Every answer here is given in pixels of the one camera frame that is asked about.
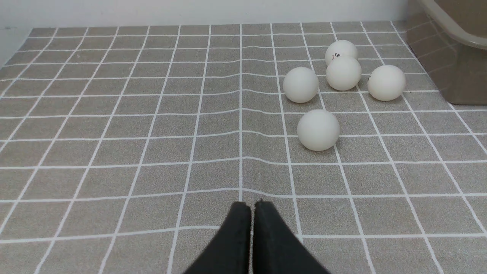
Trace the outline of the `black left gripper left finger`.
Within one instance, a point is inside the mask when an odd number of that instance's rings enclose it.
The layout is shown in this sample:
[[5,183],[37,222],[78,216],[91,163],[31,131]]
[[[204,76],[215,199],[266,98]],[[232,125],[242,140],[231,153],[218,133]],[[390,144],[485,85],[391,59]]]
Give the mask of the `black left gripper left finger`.
[[234,202],[218,232],[184,273],[247,274],[251,217],[249,206]]

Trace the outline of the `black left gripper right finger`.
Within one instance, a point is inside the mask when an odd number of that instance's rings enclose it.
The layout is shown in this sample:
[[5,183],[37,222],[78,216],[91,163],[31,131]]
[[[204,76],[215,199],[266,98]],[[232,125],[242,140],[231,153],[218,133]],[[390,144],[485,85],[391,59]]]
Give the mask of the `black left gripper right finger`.
[[258,201],[254,210],[254,274],[328,274],[302,245],[274,204]]

